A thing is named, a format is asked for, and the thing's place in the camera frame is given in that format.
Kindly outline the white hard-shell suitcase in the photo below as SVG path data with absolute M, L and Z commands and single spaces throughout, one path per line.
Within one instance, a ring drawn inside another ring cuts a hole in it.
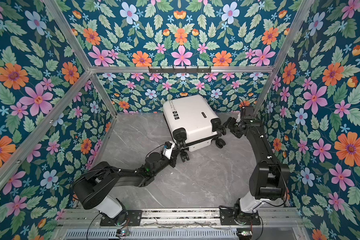
M 169 100 L 163 104 L 163 114 L 176 147 L 187 153 L 212 142 L 220 149 L 226 145 L 221 119 L 201 95 Z

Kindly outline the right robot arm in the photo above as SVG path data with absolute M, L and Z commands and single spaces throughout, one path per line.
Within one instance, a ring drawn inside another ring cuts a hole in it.
M 256 167 L 249 179 L 249 193 L 237 200 L 233 207 L 233 219 L 239 225 L 259 221 L 257 210 L 262 205 L 275 204 L 287 192 L 289 169 L 275 156 L 261 121 L 252 118 L 229 117 L 224 126 L 237 138 L 245 136 L 254 152 Z

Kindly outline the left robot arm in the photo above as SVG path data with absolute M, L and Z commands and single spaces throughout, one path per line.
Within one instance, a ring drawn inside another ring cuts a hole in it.
M 76 178 L 70 190 L 85 210 L 95 209 L 113 225 L 124 225 L 129 219 L 128 211 L 120 200 L 110 196 L 114 187 L 144 188 L 166 167 L 175 168 L 178 157 L 182 162 L 189 161 L 187 152 L 179 149 L 172 142 L 166 142 L 161 148 L 160 152 L 152 151 L 147 154 L 144 164 L 134 170 L 121 169 L 111 166 L 108 162 L 100 162 Z

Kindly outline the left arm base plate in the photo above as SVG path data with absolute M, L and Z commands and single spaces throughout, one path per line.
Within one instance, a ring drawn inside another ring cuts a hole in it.
M 123 227 L 123 226 L 139 226 L 142 220 L 143 211 L 141 210 L 123 210 L 114 218 L 109 218 L 103 214 L 101 227 Z

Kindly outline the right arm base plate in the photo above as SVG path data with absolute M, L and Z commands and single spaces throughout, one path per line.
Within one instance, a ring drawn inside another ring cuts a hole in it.
M 262 224 L 258 212 L 243 212 L 239 205 L 233 207 L 219 206 L 220 224 L 223 226 L 259 226 Z

